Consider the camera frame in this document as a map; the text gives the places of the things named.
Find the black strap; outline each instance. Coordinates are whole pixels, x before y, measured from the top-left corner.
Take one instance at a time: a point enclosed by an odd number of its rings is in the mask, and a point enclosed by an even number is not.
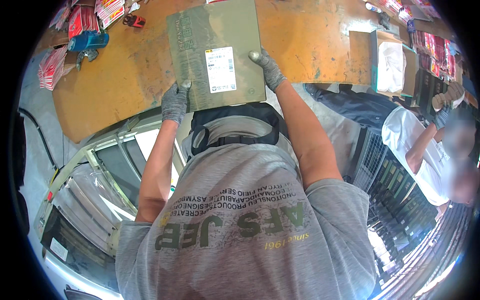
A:
[[[199,118],[195,118],[195,115],[192,120],[192,154],[197,155],[210,147],[219,147],[227,144],[271,144],[275,145],[278,143],[279,133],[281,132],[280,129],[280,119],[278,117],[278,113],[276,113],[275,109],[266,103],[250,103],[246,105],[241,105],[237,107],[225,107],[224,110],[220,110],[218,108],[214,108],[215,111],[203,111],[203,113]],[[208,144],[208,139],[210,137],[210,132],[208,128],[204,125],[199,124],[199,122],[206,121],[204,124],[210,122],[211,120],[219,119],[226,116],[249,116],[259,120],[262,120],[272,126],[272,131],[267,135],[261,137],[246,137],[246,136],[225,136],[220,137],[216,142]],[[204,137],[200,141],[200,144],[197,148],[193,146],[197,135],[204,131]]]

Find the gray glove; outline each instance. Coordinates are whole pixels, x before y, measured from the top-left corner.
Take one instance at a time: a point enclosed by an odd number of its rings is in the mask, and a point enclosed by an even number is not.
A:
[[[437,130],[439,130],[442,127],[445,127],[445,124],[447,122],[448,114],[453,110],[453,101],[450,101],[447,103],[447,101],[444,101],[444,107],[442,107],[441,110],[437,112],[435,117],[433,117],[432,123],[435,124],[437,127]]]
[[[192,86],[191,80],[185,80],[179,87],[175,82],[162,97],[162,122],[173,120],[179,125],[187,112],[188,90]]]
[[[287,80],[278,68],[275,59],[271,58],[263,47],[261,54],[255,51],[250,51],[248,57],[254,63],[263,68],[265,82],[267,83],[268,88],[273,92],[275,92],[276,88],[282,81]]]

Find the blue tag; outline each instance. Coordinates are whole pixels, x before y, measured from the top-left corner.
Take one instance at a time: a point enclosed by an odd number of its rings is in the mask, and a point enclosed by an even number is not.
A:
[[[407,21],[407,32],[415,32],[415,25],[413,24],[413,19]]]

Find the t-shirt sleeve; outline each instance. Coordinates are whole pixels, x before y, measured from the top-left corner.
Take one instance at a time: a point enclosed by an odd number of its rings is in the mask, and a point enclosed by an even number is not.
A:
[[[367,234],[367,193],[336,179],[317,181],[305,192],[325,236],[343,298],[366,299],[376,279]]]
[[[152,224],[148,222],[121,222],[119,245],[115,257],[115,273],[120,293],[124,297],[129,294],[125,291],[125,287],[135,268],[138,250],[151,227]]]
[[[431,204],[439,206],[448,201],[448,198],[442,192],[440,176],[425,159],[422,161],[417,175],[415,175],[415,181]]]

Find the wearer's right hand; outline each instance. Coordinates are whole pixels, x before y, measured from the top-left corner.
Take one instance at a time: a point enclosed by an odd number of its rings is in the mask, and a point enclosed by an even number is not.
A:
[[[453,110],[453,101],[447,102],[443,94],[439,94],[442,97],[444,107],[437,112],[435,117],[433,117],[432,123],[435,124],[437,130],[442,127],[445,127],[447,122],[448,114]]]
[[[188,90],[192,86],[191,80],[185,80],[179,87],[175,82],[162,97],[162,122],[173,120],[179,125],[187,112]]]
[[[268,52],[262,47],[262,53],[250,51],[248,57],[257,65],[263,68],[265,82],[269,89],[275,92],[280,83],[287,78],[282,74],[275,59],[268,55]]]

